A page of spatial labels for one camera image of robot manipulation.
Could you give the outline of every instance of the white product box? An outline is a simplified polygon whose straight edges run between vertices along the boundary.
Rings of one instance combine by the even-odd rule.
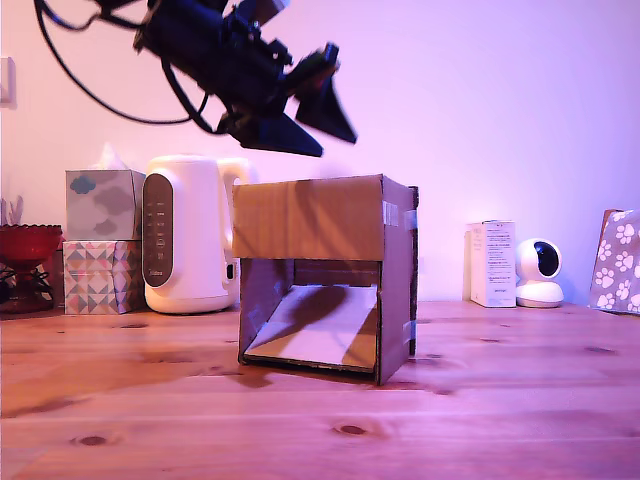
[[[485,307],[516,306],[515,223],[471,225],[471,300]]]

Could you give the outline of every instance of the tissue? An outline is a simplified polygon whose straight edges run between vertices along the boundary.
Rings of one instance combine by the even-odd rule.
[[[109,142],[102,147],[102,155],[97,163],[89,165],[89,170],[129,170]]]

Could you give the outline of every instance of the white kettle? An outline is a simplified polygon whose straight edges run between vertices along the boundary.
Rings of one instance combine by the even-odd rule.
[[[238,301],[239,263],[231,256],[236,179],[252,176],[244,158],[154,158],[142,192],[145,297],[162,313],[220,310]]]

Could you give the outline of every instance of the white security camera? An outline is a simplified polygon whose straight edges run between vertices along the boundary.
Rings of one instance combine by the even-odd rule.
[[[564,300],[560,285],[551,279],[560,273],[562,254],[542,238],[525,240],[516,249],[516,303],[523,307],[552,308]]]

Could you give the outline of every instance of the blue cloud tissue box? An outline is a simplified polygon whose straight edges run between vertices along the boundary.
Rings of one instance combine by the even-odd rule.
[[[140,240],[144,180],[108,144],[96,166],[67,170],[65,240]]]

